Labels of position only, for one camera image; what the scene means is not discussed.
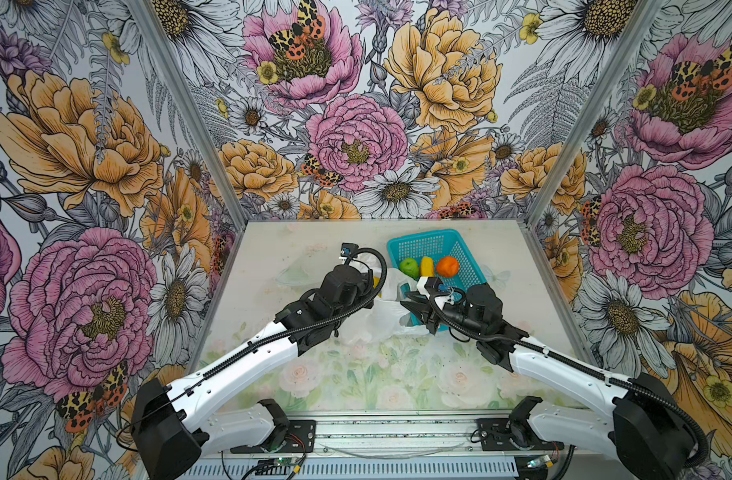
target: table surface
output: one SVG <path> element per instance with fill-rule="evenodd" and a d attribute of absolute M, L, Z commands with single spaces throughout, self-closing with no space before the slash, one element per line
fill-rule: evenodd
<path fill-rule="evenodd" d="M 514 220 L 270 221 L 248 224 L 199 365 L 236 348 L 284 305 L 319 286 L 338 263 L 343 242 L 371 246 L 390 264 L 386 243 L 391 238 L 446 228 L 462 235 L 502 299 L 508 322 L 572 352 Z M 492 366 L 474 342 L 439 332 L 354 346 L 331 338 L 257 380 L 222 411 L 248 408 L 262 398 L 274 398 L 286 412 L 512 408 L 525 395 L 575 405 L 537 380 Z"/>

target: teal plastic basket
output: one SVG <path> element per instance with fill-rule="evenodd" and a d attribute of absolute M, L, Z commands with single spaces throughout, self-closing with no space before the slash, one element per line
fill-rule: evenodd
<path fill-rule="evenodd" d="M 407 258 L 413 258 L 421 263 L 422 257 L 428 256 L 433 259 L 433 264 L 437 265 L 438 260 L 445 256 L 453 256 L 460 263 L 459 273 L 451 278 L 438 275 L 446 286 L 456 286 L 467 292 L 472 285 L 486 283 L 484 273 L 480 271 L 475 258 L 462 240 L 462 236 L 453 229 L 433 230 L 393 238 L 388 241 L 388 255 L 395 268 L 398 268 L 400 262 Z M 415 325 L 420 324 L 414 315 L 411 316 L 411 321 Z M 448 327 L 442 326 L 438 329 L 438 331 L 443 330 L 448 330 Z"/>

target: printed butterfly on table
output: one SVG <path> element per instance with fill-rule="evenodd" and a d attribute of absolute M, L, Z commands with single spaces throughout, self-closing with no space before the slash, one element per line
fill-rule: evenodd
<path fill-rule="evenodd" d="M 286 55 L 289 60 L 302 60 L 313 41 L 320 40 L 326 33 L 326 21 L 318 14 L 314 0 L 300 0 L 297 7 L 297 21 L 291 30 L 281 30 L 270 37 L 270 45 Z"/>
<path fill-rule="evenodd" d="M 91 391 L 74 392 L 56 403 L 56 411 L 67 424 L 68 433 L 86 430 L 94 418 L 102 417 L 111 408 L 117 408 L 129 391 L 129 366 L 126 361 L 113 369 L 101 384 Z"/>
<path fill-rule="evenodd" d="M 582 206 L 582 242 L 589 246 L 601 245 L 601 233 L 598 231 L 596 220 L 601 210 L 601 196 L 596 195 Z"/>
<path fill-rule="evenodd" d="M 674 64 L 671 80 L 676 84 L 671 94 L 677 101 L 687 101 L 695 94 L 704 96 L 710 88 L 728 90 L 732 86 L 732 44 L 704 65 L 690 61 Z"/>
<path fill-rule="evenodd" d="M 313 177 L 313 181 L 322 187 L 333 187 L 342 181 L 342 176 L 337 172 L 328 171 L 321 166 L 321 162 L 313 154 L 304 156 L 304 163 L 300 167 L 302 172 Z"/>

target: plastic bag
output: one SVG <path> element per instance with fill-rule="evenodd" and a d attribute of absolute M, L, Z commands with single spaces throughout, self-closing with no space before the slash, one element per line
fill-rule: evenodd
<path fill-rule="evenodd" d="M 409 284 L 410 290 L 417 289 L 417 281 L 396 268 L 388 268 L 380 296 L 374 299 L 370 310 L 362 309 L 350 315 L 339 328 L 339 340 L 345 345 L 356 342 L 381 342 L 393 335 L 426 335 L 424 325 L 412 326 L 411 313 L 402 307 L 400 287 Z"/>

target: floral wallpaper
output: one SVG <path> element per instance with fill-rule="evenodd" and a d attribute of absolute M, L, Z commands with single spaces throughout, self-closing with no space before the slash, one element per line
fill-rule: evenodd
<path fill-rule="evenodd" d="M 0 0 L 0 478 L 129 478 L 114 437 L 184 375 L 236 242 L 118 8 Z"/>
<path fill-rule="evenodd" d="M 535 232 L 589 350 L 658 376 L 732 479 L 732 2 L 666 2 Z M 572 177 L 570 170 L 564 183 Z"/>
<path fill-rule="evenodd" d="M 636 4 L 151 2 L 247 217 L 286 220 L 525 216 Z"/>

